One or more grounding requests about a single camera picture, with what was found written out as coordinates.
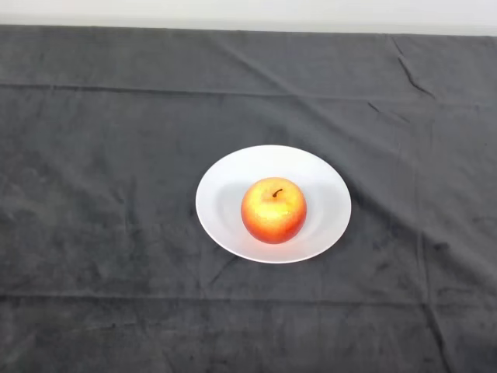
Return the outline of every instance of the apple stem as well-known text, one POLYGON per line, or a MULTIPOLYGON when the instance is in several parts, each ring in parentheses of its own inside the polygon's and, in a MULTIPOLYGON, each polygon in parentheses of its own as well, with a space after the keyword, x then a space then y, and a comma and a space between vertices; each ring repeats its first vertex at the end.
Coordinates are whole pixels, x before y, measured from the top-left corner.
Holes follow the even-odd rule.
POLYGON ((278 194, 278 192, 281 192, 283 189, 278 189, 276 192, 273 193, 273 197, 276 198, 276 195, 278 194))

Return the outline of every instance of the dark gray cloth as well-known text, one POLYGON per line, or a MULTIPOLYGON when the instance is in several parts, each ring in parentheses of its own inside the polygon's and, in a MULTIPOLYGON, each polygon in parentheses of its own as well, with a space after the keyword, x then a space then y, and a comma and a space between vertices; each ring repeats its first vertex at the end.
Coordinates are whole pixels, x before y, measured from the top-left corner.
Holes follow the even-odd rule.
POLYGON ((0 27, 0 372, 497 370, 497 40, 0 27), (353 198, 311 260, 196 187, 290 145, 353 198))

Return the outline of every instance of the apple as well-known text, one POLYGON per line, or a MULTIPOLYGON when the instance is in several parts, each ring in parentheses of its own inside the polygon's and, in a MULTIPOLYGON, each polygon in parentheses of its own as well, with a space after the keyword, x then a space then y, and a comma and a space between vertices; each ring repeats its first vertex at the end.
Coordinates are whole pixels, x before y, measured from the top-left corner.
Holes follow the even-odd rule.
POLYGON ((300 188, 282 177, 262 179, 243 197, 243 224, 256 239, 282 243, 304 225, 307 204, 300 188))

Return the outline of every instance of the white bowl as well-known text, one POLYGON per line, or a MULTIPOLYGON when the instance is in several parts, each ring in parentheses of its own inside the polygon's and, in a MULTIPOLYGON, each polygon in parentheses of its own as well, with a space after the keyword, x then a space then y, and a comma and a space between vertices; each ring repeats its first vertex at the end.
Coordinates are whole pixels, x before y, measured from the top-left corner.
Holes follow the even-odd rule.
POLYGON ((226 155, 196 191, 196 212, 207 234, 227 251, 262 263, 292 263, 323 253, 342 236, 352 203, 342 177, 325 161, 297 148, 261 145, 226 155), (252 237, 242 222, 242 200, 266 177, 284 177, 302 190, 308 214, 301 231, 277 245, 252 237))

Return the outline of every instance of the gray tablecloth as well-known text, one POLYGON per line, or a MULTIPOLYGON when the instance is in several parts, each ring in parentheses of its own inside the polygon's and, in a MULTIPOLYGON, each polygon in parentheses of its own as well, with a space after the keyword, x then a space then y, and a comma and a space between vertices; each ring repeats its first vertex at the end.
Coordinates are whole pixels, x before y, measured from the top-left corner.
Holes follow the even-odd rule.
POLYGON ((497 40, 0 27, 0 371, 495 372, 497 40), (194 197, 290 145, 330 250, 232 256, 194 197))

